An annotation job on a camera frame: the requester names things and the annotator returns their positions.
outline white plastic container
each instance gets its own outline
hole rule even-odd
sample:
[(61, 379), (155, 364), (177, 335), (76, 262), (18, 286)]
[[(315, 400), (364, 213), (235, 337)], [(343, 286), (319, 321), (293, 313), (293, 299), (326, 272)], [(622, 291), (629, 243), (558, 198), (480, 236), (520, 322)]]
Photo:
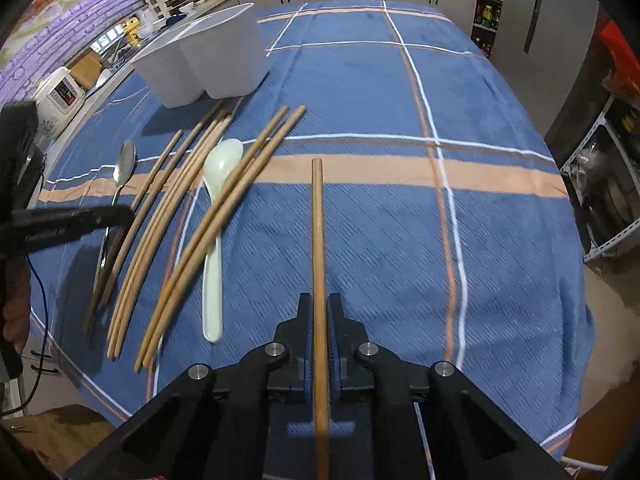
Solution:
[(204, 91), (175, 41), (197, 23), (177, 23), (131, 60), (149, 90), (166, 108), (193, 103)]
[(212, 99), (250, 94), (268, 72), (252, 3), (201, 18), (175, 43)]
[(38, 134), (57, 139), (84, 104), (84, 90), (69, 69), (61, 66), (40, 83), (33, 100), (38, 110)]

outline wooden chopstick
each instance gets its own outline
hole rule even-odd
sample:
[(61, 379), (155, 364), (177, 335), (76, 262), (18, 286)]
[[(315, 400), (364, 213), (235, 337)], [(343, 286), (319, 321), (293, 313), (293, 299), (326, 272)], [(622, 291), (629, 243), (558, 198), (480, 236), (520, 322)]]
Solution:
[[(206, 124), (205, 118), (206, 117), (210, 117), (210, 115), (215, 112), (218, 111), (218, 109), (223, 105), (224, 101), (220, 101), (218, 102), (210, 111), (209, 113), (207, 113), (207, 115), (203, 118), (203, 120), (201, 120), (196, 127), (194, 127), (194, 129), (191, 131), (191, 133), (189, 134), (189, 136), (184, 140), (184, 142), (181, 144), (180, 148), (178, 149), (178, 152), (175, 154), (174, 158), (172, 158), (171, 163), (169, 163), (169, 165), (167, 166), (167, 168), (164, 170), (164, 173), (162, 174), (162, 177), (159, 179), (158, 182), (154, 183), (154, 188), (152, 189), (152, 192), (149, 194), (149, 196), (147, 197), (147, 199), (145, 200), (145, 203), (143, 203), (142, 207), (140, 208), (140, 213), (136, 216), (136, 219), (134, 221), (134, 224), (132, 225), (132, 228), (129, 229), (129, 233), (127, 234), (127, 239), (125, 240), (125, 243), (123, 244), (123, 251), (120, 252), (120, 254), (118, 254), (118, 257), (116, 259), (116, 263), (114, 264), (114, 268), (111, 272), (109, 281), (107, 282), (107, 285), (105, 287), (105, 291), (102, 297), (102, 302), (106, 303), (107, 301), (109, 301), (109, 298), (111, 297), (111, 294), (113, 293), (113, 288), (115, 286), (116, 283), (116, 279), (120, 273), (120, 269), (122, 268), (124, 261), (126, 259), (127, 254), (129, 253), (130, 247), (133, 244), (133, 241), (135, 239), (135, 236), (140, 228), (140, 226), (142, 225), (142, 222), (144, 221), (144, 219), (146, 218), (146, 214), (148, 213), (148, 210), (151, 208), (151, 206), (153, 205), (153, 203), (155, 202), (155, 198), (158, 195), (158, 193), (160, 192), (160, 190), (162, 189), (162, 187), (164, 186), (164, 184), (166, 183), (166, 181), (169, 179), (169, 177), (172, 174), (172, 171), (175, 169), (178, 161), (182, 158), (182, 156), (184, 155), (184, 153), (187, 151), (188, 147), (190, 147), (191, 143), (193, 142), (193, 140), (196, 138), (196, 136), (200, 133), (200, 130), (202, 129), (202, 127), (204, 126), (204, 124)], [(213, 121), (211, 122), (211, 125), (209, 125), (208, 129), (206, 130), (207, 132), (210, 132), (212, 130), (213, 127), (215, 127), (216, 124), (218, 124), (218, 122), (220, 121), (220, 118), (222, 117), (223, 112), (220, 112), (216, 115), (216, 117), (213, 119)], [(178, 171), (178, 178), (174, 179), (172, 181), (172, 183), (169, 186), (169, 189), (167, 190), (167, 192), (164, 194), (164, 196), (162, 197), (162, 200), (160, 201), (160, 205), (162, 205), (163, 202), (166, 202), (166, 200), (172, 195), (172, 193), (174, 192), (175, 186), (177, 181), (180, 179), (180, 176), (182, 174), (182, 170), (188, 165), (189, 160), (191, 160), (191, 155), (193, 154), (193, 152), (191, 152), (191, 154), (187, 157), (187, 159), (185, 160), (184, 164), (180, 167), (180, 170)], [(151, 227), (153, 227), (153, 225), (155, 225), (156, 220), (157, 220), (157, 213), (158, 210), (161, 208), (160, 205), (158, 206), (158, 208), (156, 208), (156, 211), (154, 212), (154, 215), (152, 216), (149, 224), (146, 227), (145, 232), (143, 233), (142, 239), (140, 240), (140, 243), (138, 244), (138, 246), (140, 246), (140, 244), (146, 239), (146, 237), (148, 236), (148, 232), (149, 229)], [(130, 263), (130, 268), (132, 266), (134, 266), (134, 264), (136, 263), (136, 255), (138, 254), (138, 252), (136, 251), (136, 253), (134, 254), (134, 257)], [(121, 286), (121, 291), (123, 288), (126, 288), (127, 286), (127, 282), (130, 279), (130, 274), (127, 273), (126, 277), (122, 283)], [(114, 331), (114, 327), (116, 325), (116, 320), (119, 320), (122, 316), (122, 313), (120, 311), (120, 301), (116, 302), (116, 305), (113, 309), (113, 313), (111, 315), (111, 322), (109, 325), (109, 331), (108, 331), (108, 335), (107, 335), (107, 340), (111, 340), (112, 336), (113, 336), (113, 331)]]
[(129, 270), (132, 271), (132, 277), (129, 284), (130, 286), (127, 287), (128, 290), (123, 291), (124, 302), (122, 305), (122, 321), (120, 323), (119, 330), (117, 331), (117, 337), (113, 337), (112, 341), (109, 343), (108, 356), (111, 354), (112, 348), (114, 348), (114, 356), (118, 357), (120, 355), (120, 351), (122, 350), (122, 345), (124, 342), (124, 336), (127, 332), (127, 328), (129, 327), (129, 321), (133, 312), (133, 307), (135, 306), (138, 294), (140, 293), (140, 288), (142, 288), (142, 283), (146, 278), (146, 273), (151, 266), (153, 257), (158, 250), (158, 246), (160, 245), (162, 237), (164, 236), (164, 232), (169, 226), (171, 219), (174, 217), (175, 211), (178, 209), (178, 206), (180, 205), (180, 202), (182, 201), (192, 181), (196, 178), (197, 174), (202, 169), (204, 161), (209, 155), (209, 152), (213, 149), (213, 147), (215, 147), (215, 145), (224, 135), (226, 128), (229, 126), (232, 120), (232, 115), (224, 117), (213, 129), (212, 133), (209, 136), (203, 137), (201, 142), (202, 145), (199, 146), (197, 150), (194, 150), (194, 153), (196, 153), (196, 155), (193, 157), (193, 161), (190, 167), (187, 171), (181, 172), (184, 173), (184, 176), (180, 179), (180, 183), (176, 187), (174, 196), (168, 203), (167, 208), (161, 211), (158, 223), (153, 227), (152, 230), (149, 231), (149, 240), (146, 243), (144, 243), (143, 241), (140, 242), (138, 249), (141, 250), (142, 257), (138, 261), (139, 265), (136, 264), (135, 267), (129, 267)]
[(111, 298), (111, 294), (113, 293), (113, 287), (115, 286), (118, 276), (120, 274), (120, 269), (122, 268), (124, 261), (127, 258), (127, 255), (129, 254), (129, 250), (133, 244), (133, 241), (136, 238), (136, 234), (138, 234), (138, 230), (140, 229), (142, 222), (145, 221), (146, 214), (149, 212), (149, 209), (151, 209), (151, 206), (156, 200), (156, 196), (158, 195), (160, 190), (164, 187), (164, 183), (172, 174), (172, 171), (174, 170), (174, 168), (176, 167), (176, 165), (184, 155), (184, 152), (187, 151), (187, 149), (189, 148), (193, 140), (198, 136), (198, 134), (200, 133), (204, 125), (209, 122), (210, 118), (212, 118), (213, 115), (222, 106), (222, 103), (223, 101), (217, 102), (216, 105), (213, 106), (211, 110), (209, 110), (204, 115), (203, 118), (201, 118), (200, 122), (193, 127), (193, 130), (191, 130), (189, 135), (180, 144), (180, 148), (178, 148), (178, 151), (172, 157), (171, 161), (169, 162), (165, 170), (161, 173), (161, 175), (157, 179), (154, 180), (153, 186), (149, 190), (149, 194), (146, 196), (145, 201), (142, 203), (139, 211), (136, 213), (136, 219), (133, 221), (133, 224), (131, 225), (131, 227), (129, 227), (129, 230), (127, 231), (127, 235), (124, 238), (122, 246), (119, 248), (116, 244), (112, 245), (111, 249), (109, 250), (109, 253), (107, 254), (107, 260), (104, 266), (105, 279), (107, 278), (107, 274), (109, 277), (106, 285), (104, 286), (104, 292), (102, 294), (102, 300), (101, 300), (102, 303), (107, 303)]
[(195, 248), (200, 243), (203, 234), (207, 230), (208, 225), (211, 223), (211, 220), (213, 219), (215, 214), (219, 211), (226, 198), (238, 183), (238, 180), (242, 176), (244, 170), (249, 166), (249, 163), (254, 160), (254, 156), (264, 146), (267, 138), (288, 110), (289, 107), (283, 106), (280, 110), (277, 111), (277, 113), (271, 118), (269, 123), (260, 132), (260, 135), (258, 135), (257, 139), (255, 139), (255, 142), (249, 147), (238, 165), (233, 168), (231, 173), (229, 173), (228, 177), (225, 179), (222, 185), (222, 188), (220, 189), (220, 192), (218, 193), (218, 196), (216, 197), (216, 200), (213, 204), (211, 204), (211, 206), (203, 216), (200, 224), (198, 225), (198, 228), (196, 229), (196, 232), (194, 232), (193, 236), (189, 240), (189, 243), (187, 244), (187, 247), (183, 250), (182, 256), (180, 257), (180, 260), (178, 261), (174, 272), (160, 291), (160, 296), (158, 298), (158, 302), (156, 303), (156, 308), (154, 309), (151, 320), (149, 320), (149, 324), (146, 327), (145, 336), (142, 339), (142, 344), (140, 345), (140, 350), (138, 351), (138, 356), (136, 357), (136, 363), (134, 365), (134, 370), (136, 372), (140, 371), (140, 367), (142, 366), (142, 359), (144, 358), (146, 353), (146, 348), (156, 328), (156, 325), (158, 325), (158, 320), (160, 319), (160, 315), (162, 314), (162, 310), (164, 309), (166, 301), (169, 298), (171, 292), (174, 290), (175, 283), (178, 281), (178, 278), (184, 271), (184, 267), (191, 259)]
[(329, 371), (326, 334), (326, 279), (324, 269), (324, 204), (322, 159), (311, 161), (311, 225), (314, 300), (314, 441), (316, 478), (329, 480)]
[(286, 137), (293, 126), (295, 126), (295, 124), (300, 120), (300, 117), (302, 117), (305, 111), (306, 108), (304, 106), (298, 107), (296, 111), (293, 112), (291, 117), (287, 120), (287, 122), (279, 128), (277, 133), (271, 138), (267, 145), (265, 145), (264, 149), (260, 152), (260, 155), (256, 157), (254, 163), (251, 164), (242, 174), (242, 177), (238, 181), (238, 184), (234, 187), (233, 191), (231, 191), (228, 198), (225, 200), (222, 206), (220, 206), (219, 211), (213, 217), (210, 225), (205, 231), (204, 236), (202, 237), (200, 244), (194, 250), (194, 253), (187, 262), (184, 271), (178, 278), (178, 282), (176, 283), (174, 290), (169, 296), (167, 304), (164, 306), (164, 310), (162, 311), (161, 317), (158, 321), (158, 325), (156, 326), (151, 340), (149, 341), (148, 347), (146, 348), (145, 357), (143, 359), (143, 364), (145, 365), (145, 367), (150, 367), (150, 364), (154, 358), (155, 348), (158, 346), (158, 341), (169, 326), (169, 323), (184, 295), (185, 290), (191, 283), (191, 280), (193, 279), (197, 270), (200, 268), (200, 265), (203, 262), (207, 251), (214, 242), (218, 232), (228, 221), (229, 217), (233, 214), (241, 198), (244, 196), (247, 189), (249, 189), (249, 186), (251, 186), (255, 178), (267, 165), (267, 162), (270, 160), (273, 152), (280, 145), (284, 137)]
[[(147, 175), (145, 183), (143, 184), (142, 188), (140, 189), (135, 199), (131, 203), (131, 210), (133, 212), (135, 212), (136, 209), (138, 209), (138, 206), (142, 202), (142, 199), (145, 197), (146, 192), (151, 187), (151, 183), (153, 182), (156, 175), (158, 174), (158, 171), (160, 171), (160, 168), (162, 168), (162, 165), (164, 164), (167, 157), (169, 156), (169, 153), (171, 153), (171, 150), (174, 148), (178, 140), (180, 140), (180, 137), (182, 136), (183, 132), (184, 130), (178, 130), (175, 133), (175, 135), (172, 137), (172, 139), (167, 143), (164, 150), (162, 150), (162, 153), (160, 153), (160, 156), (158, 156), (158, 160), (156, 160), (156, 163), (151, 168), (151, 172)], [(100, 275), (98, 276), (98, 283), (95, 287), (94, 293), (91, 296), (91, 300), (89, 302), (89, 307), (87, 308), (86, 315), (84, 316), (84, 335), (85, 336), (87, 336), (89, 333), (89, 327), (91, 326), (91, 322), (94, 318), (95, 308), (98, 305), (98, 300), (100, 299), (102, 295), (102, 291), (104, 290), (104, 286), (111, 272), (111, 267), (113, 267), (113, 263), (116, 260), (116, 256), (118, 254), (118, 251), (120, 250), (122, 241), (124, 240), (126, 234), (127, 234), (126, 229), (119, 229), (116, 232), (113, 242), (111, 242), (110, 249), (105, 259), (104, 267), (100, 271)]]

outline dish rack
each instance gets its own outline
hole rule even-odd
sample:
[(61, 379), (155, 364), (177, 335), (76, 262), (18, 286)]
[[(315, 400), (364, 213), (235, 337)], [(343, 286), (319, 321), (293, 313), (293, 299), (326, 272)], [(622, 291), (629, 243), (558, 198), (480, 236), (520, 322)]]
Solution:
[(624, 132), (620, 118), (625, 114), (625, 109), (634, 110), (625, 102), (610, 96), (578, 147), (560, 168), (561, 174), (571, 177), (580, 206), (585, 207), (585, 196), (583, 190), (577, 185), (575, 168), (578, 158), (585, 153), (583, 150), (590, 150), (597, 146), (597, 152), (601, 153), (602, 159), (606, 161), (606, 164), (599, 167), (597, 171), (606, 175), (602, 179), (606, 178), (608, 182), (614, 180), (618, 183), (622, 192), (622, 195), (618, 196), (619, 198), (624, 197), (630, 216), (625, 221), (626, 226), (622, 227), (620, 223), (622, 215), (619, 215), (618, 225), (610, 225), (612, 229), (605, 236), (606, 239), (603, 239), (602, 232), (600, 232), (600, 236), (596, 236), (595, 225), (598, 224), (598, 221), (595, 216), (590, 217), (587, 214), (591, 220), (587, 223), (591, 247), (584, 255), (585, 262), (601, 256), (618, 256), (640, 243), (640, 153), (629, 145), (631, 137)]

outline purple wallpaper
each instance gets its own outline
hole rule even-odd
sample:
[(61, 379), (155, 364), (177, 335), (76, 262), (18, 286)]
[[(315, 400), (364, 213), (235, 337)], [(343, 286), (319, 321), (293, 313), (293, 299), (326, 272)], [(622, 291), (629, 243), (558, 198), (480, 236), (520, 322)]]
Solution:
[(0, 105), (31, 96), (38, 81), (88, 45), (143, 0), (83, 0), (29, 40), (0, 72)]

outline white appliance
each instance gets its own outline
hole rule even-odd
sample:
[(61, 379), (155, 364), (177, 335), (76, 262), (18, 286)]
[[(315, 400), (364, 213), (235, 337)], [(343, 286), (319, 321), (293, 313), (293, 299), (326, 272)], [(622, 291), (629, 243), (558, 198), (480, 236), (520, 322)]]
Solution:
[(40, 83), (33, 100), (38, 109), (38, 137), (57, 139), (84, 104), (85, 93), (61, 66)]

